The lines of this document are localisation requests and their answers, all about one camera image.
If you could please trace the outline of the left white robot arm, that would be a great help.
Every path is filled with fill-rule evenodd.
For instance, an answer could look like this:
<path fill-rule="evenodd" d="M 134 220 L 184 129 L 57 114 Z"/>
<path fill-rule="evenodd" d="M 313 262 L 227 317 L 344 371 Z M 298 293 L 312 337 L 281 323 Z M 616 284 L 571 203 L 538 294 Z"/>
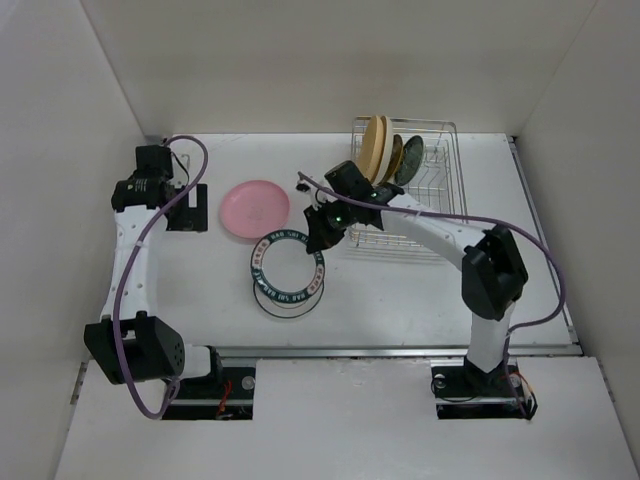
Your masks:
<path fill-rule="evenodd" d="M 173 183 L 174 156 L 165 145 L 139 146 L 136 168 L 116 184 L 111 197 L 116 248 L 111 287 L 99 322 L 84 328 L 84 343 L 108 381 L 124 383 L 113 321 L 120 321 L 123 350 L 132 379 L 188 382 L 201 396 L 217 394 L 224 373 L 211 346 L 186 344 L 160 319 L 157 278 L 160 247 L 167 232 L 208 229 L 207 187 L 198 184 L 196 204 Z"/>

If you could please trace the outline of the blue rimmed grey plate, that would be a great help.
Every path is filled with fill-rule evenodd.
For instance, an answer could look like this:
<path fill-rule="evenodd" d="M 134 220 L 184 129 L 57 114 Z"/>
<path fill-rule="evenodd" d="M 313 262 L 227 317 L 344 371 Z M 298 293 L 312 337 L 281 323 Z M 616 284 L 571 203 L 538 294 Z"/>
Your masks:
<path fill-rule="evenodd" d="M 311 313 L 325 292 L 326 261 L 309 254 L 309 237 L 293 229 L 276 230 L 254 246 L 250 257 L 252 293 L 274 321 L 294 322 Z"/>

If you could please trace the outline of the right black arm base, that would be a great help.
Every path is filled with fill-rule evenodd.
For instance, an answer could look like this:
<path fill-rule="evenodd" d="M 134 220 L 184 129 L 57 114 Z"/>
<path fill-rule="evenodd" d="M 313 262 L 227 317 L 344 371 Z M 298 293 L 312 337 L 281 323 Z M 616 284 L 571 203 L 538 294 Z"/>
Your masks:
<path fill-rule="evenodd" d="M 490 374 L 466 365 L 434 365 L 430 388 L 439 420 L 532 420 L 538 401 L 516 364 Z"/>

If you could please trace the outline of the pink plastic plate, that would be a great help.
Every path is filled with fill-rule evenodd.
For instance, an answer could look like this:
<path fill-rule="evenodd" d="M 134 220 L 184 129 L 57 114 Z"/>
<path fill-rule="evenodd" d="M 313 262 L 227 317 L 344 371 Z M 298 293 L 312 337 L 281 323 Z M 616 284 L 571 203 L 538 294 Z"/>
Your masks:
<path fill-rule="evenodd" d="M 290 213 L 288 194 L 267 180 L 249 180 L 231 188 L 219 206 L 219 219 L 232 235 L 259 239 L 283 228 Z"/>

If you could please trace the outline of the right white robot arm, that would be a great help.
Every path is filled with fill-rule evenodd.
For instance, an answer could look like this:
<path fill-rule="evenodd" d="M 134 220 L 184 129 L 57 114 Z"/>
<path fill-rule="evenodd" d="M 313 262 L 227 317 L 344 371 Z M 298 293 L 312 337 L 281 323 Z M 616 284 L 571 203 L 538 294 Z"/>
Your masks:
<path fill-rule="evenodd" d="M 305 209 L 310 254 L 337 245 L 346 230 L 370 225 L 400 235 L 447 260 L 461 274 L 461 298 L 472 314 L 463 381 L 477 394 L 507 380 L 504 354 L 507 330 L 528 272 L 511 231 L 500 225 L 482 229 L 456 215 L 428 209 L 403 188 L 374 186 L 351 161 L 326 173 L 319 183 L 306 175 L 299 181 L 327 200 Z"/>

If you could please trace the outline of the dark green plate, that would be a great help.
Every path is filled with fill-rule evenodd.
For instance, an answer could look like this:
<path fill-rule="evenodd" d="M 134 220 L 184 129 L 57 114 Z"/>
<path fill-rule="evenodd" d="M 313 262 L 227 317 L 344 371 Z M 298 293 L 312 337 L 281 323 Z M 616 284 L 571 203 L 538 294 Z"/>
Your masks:
<path fill-rule="evenodd" d="M 396 185 L 408 184 L 421 168 L 424 154 L 424 140 L 419 135 L 412 136 L 403 147 L 403 158 L 394 174 Z"/>

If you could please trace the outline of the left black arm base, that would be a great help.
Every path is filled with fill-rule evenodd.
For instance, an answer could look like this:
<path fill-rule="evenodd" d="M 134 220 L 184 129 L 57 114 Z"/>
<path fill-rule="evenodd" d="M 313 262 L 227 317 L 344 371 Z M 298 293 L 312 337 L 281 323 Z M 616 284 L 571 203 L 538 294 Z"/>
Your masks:
<path fill-rule="evenodd" d="M 222 374 L 181 381 L 165 421 L 248 421 L 253 419 L 257 361 L 222 359 Z"/>

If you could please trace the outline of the brown gold plate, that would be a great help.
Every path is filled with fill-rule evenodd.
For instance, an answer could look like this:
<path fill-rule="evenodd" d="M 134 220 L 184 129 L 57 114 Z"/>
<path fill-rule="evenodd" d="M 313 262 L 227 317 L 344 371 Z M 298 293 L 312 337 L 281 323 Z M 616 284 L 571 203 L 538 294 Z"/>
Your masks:
<path fill-rule="evenodd" d="M 395 134 L 393 136 L 391 158 L 390 158 L 385 176 L 383 178 L 384 183 L 391 181 L 392 177 L 395 175 L 396 171 L 398 170 L 399 166 L 402 163 L 403 155 L 404 155 L 403 139 L 399 134 Z"/>

